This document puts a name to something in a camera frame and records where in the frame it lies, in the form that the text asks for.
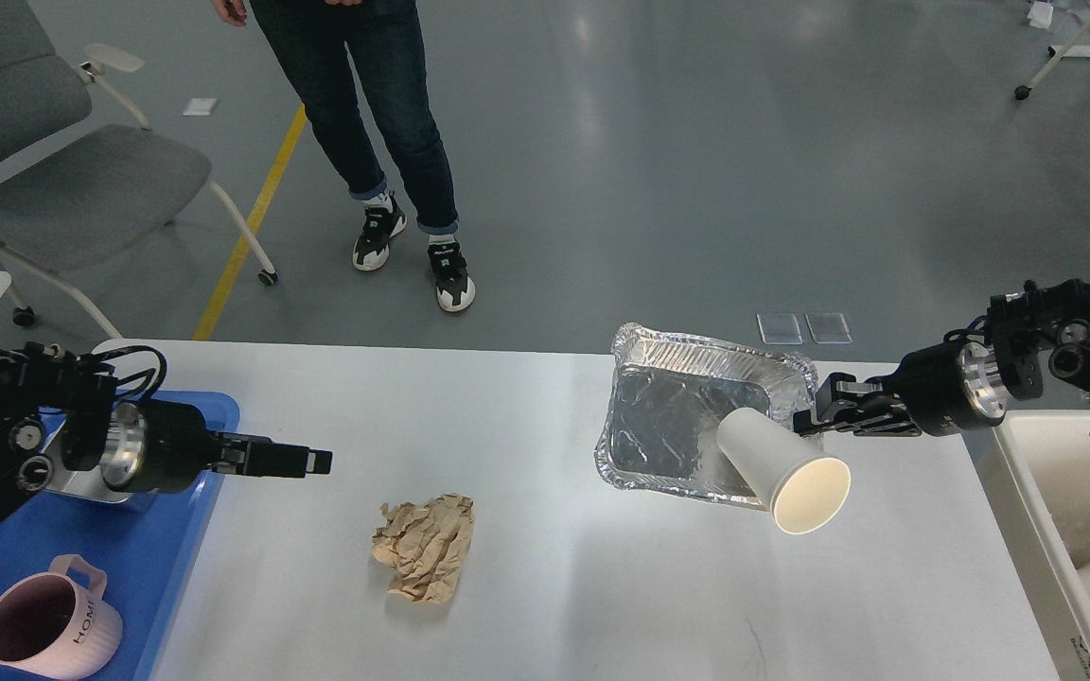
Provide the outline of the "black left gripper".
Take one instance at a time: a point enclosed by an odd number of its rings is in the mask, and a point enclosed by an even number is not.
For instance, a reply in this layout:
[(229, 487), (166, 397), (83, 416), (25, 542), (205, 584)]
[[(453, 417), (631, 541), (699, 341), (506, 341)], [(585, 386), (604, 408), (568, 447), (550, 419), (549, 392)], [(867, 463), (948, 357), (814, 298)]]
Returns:
[(211, 431), (199, 409), (147, 398), (116, 405), (98, 469), (114, 492), (182, 492), (213, 465), (225, 475), (302, 479), (329, 474), (332, 463), (332, 451)]

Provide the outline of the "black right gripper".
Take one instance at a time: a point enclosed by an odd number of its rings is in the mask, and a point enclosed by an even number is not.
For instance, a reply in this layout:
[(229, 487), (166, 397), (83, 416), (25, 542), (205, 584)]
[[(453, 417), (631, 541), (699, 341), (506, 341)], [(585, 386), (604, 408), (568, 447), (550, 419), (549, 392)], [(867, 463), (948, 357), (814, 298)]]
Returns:
[[(870, 400), (892, 405), (857, 408)], [(827, 375), (815, 393), (815, 405), (849, 408), (796, 412), (792, 430), (804, 437), (822, 431), (947, 436), (1000, 426), (1009, 402), (1012, 392), (1003, 384), (993, 350), (974, 340), (949, 340), (905, 355), (891, 375)]]

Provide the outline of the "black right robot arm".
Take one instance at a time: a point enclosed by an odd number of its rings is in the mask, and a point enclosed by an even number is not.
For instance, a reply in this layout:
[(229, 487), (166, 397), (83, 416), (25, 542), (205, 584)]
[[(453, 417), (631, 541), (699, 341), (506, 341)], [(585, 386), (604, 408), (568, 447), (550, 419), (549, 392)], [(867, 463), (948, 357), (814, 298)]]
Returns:
[(829, 374), (814, 405), (797, 412), (796, 434), (948, 436), (1000, 426), (1013, 401), (1043, 396), (1043, 375), (1090, 402), (1090, 283), (1027, 281), (991, 297), (985, 314), (938, 344), (903, 357), (889, 375)]

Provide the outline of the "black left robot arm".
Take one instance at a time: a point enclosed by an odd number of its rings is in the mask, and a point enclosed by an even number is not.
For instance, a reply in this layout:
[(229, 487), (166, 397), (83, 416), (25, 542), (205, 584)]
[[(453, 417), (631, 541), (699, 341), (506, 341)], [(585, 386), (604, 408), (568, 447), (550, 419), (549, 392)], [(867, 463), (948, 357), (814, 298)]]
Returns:
[(150, 345), (0, 348), (0, 523), (60, 469), (92, 471), (113, 492), (182, 492), (204, 471), (302, 479), (332, 470), (330, 451), (211, 429), (198, 408), (156, 396), (166, 375)]

